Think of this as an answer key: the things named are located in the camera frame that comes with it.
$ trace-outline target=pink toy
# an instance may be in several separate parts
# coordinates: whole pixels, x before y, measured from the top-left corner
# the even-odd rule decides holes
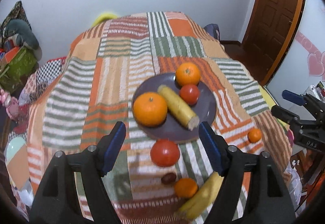
[[[9,118],[18,121],[19,112],[20,112],[18,99],[12,97],[7,91],[1,89],[0,101],[2,105],[6,108]]]

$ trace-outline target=banana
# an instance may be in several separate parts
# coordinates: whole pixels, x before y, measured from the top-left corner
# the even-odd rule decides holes
[[[201,213],[216,200],[223,177],[213,172],[199,191],[182,205],[175,214],[187,220],[195,220]]]

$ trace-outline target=bed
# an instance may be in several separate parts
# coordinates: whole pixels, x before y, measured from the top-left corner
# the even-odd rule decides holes
[[[126,139],[113,170],[103,178],[122,223],[186,223],[174,215],[185,201],[175,196],[172,187],[150,181],[166,170],[151,162],[148,154],[155,141],[138,128],[131,100],[147,78],[173,72],[188,61],[200,68],[201,80],[215,94],[215,133],[244,152],[259,154],[267,150],[284,172],[291,155],[286,128],[271,115],[257,81],[187,15],[149,12],[90,28],[72,42],[66,58],[47,62],[29,78],[19,99],[26,118],[9,135],[9,141],[22,137],[27,144],[23,156],[10,168],[25,170],[28,175],[13,176],[8,169],[17,200],[15,183],[29,177],[36,193],[56,151],[80,152],[109,134],[116,121],[123,121]],[[254,127],[263,132],[256,144],[247,140],[247,133]],[[181,158],[168,171],[174,171],[178,178],[191,177],[202,186],[212,173],[202,143],[197,140],[179,148]],[[290,176],[283,177],[288,181]],[[76,186],[82,213],[92,220],[78,173]],[[248,187],[249,173],[245,173],[234,219],[243,215]],[[23,203],[20,205],[28,218]],[[203,223],[210,209],[196,223]]]

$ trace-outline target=small orange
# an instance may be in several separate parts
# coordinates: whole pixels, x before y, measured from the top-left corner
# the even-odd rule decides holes
[[[146,127],[156,127],[167,116],[167,103],[158,93],[144,93],[134,101],[133,115],[140,124]]]
[[[181,198],[191,198],[198,190],[198,185],[191,178],[181,178],[174,185],[175,193]]]
[[[201,72],[193,63],[183,63],[178,67],[175,73],[176,82],[180,86],[186,84],[197,85],[200,82]]]
[[[251,143],[256,143],[262,138],[262,132],[260,129],[251,129],[247,137]]]

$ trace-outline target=purple plate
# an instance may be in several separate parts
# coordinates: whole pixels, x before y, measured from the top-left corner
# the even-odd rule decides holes
[[[167,85],[179,94],[180,86],[175,82],[175,73],[165,73],[150,77],[145,80],[136,90],[132,99],[132,109],[136,98],[146,92],[157,92],[160,85]],[[203,83],[198,85],[200,97],[196,105],[191,108],[199,116],[200,122],[207,121],[209,125],[213,123],[217,114],[217,103],[214,95],[210,89]],[[139,127],[150,137],[157,139],[169,139],[175,143],[185,143],[199,138],[199,128],[189,131],[184,128],[178,121],[170,114],[167,114],[165,122],[158,127],[148,128]]]

